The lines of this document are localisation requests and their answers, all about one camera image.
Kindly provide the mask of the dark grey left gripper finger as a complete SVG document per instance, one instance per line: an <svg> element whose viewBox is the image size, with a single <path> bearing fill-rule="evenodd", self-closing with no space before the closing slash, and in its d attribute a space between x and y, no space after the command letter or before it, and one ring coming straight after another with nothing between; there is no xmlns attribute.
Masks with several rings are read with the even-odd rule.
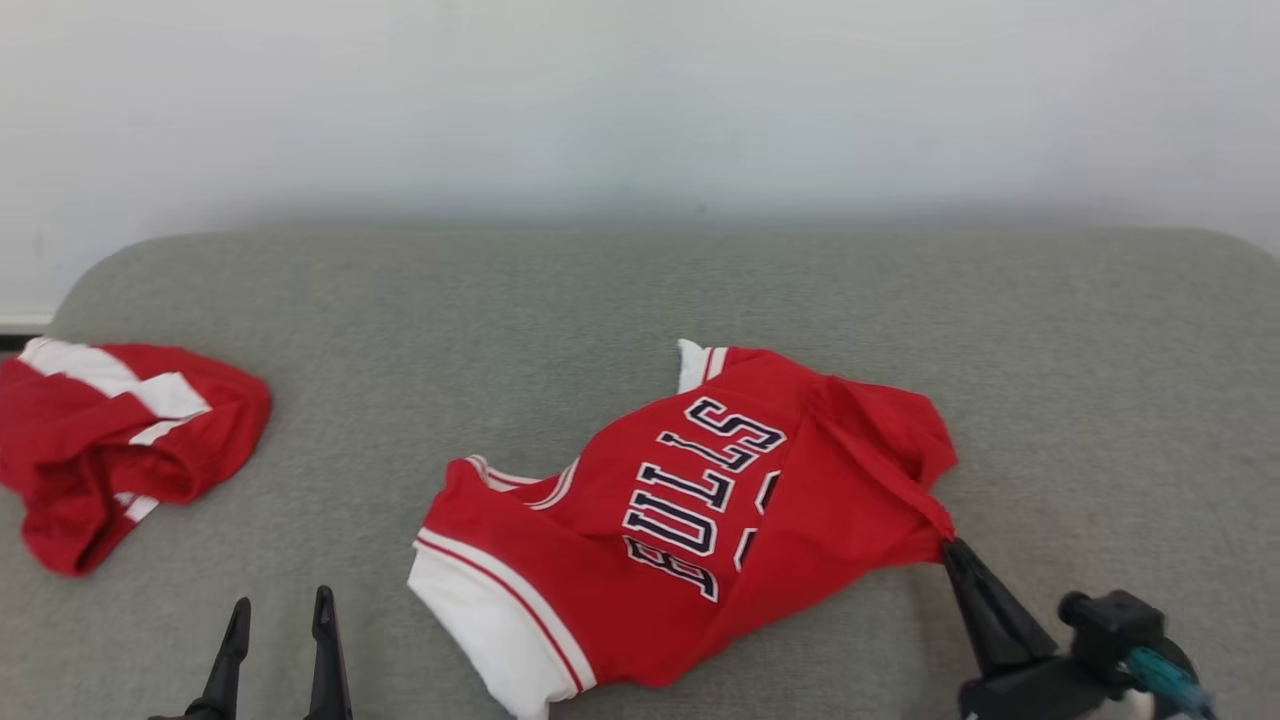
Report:
<svg viewBox="0 0 1280 720"><path fill-rule="evenodd" d="M188 705L186 719L236 719L241 664L250 648L251 612L248 597L236 602L204 693Z"/></svg>
<svg viewBox="0 0 1280 720"><path fill-rule="evenodd" d="M316 591L311 632L316 653L310 706L305 717L307 720L351 720L353 710L337 620L335 597L328 585L320 585Z"/></svg>

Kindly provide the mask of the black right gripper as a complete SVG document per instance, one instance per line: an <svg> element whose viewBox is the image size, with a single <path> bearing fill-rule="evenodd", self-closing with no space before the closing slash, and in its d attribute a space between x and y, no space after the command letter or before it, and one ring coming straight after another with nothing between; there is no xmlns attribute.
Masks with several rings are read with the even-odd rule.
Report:
<svg viewBox="0 0 1280 720"><path fill-rule="evenodd" d="M943 565L982 675L961 685L960 719L1079 719L1130 689L1053 657L1057 643L965 541L943 543Z"/></svg>

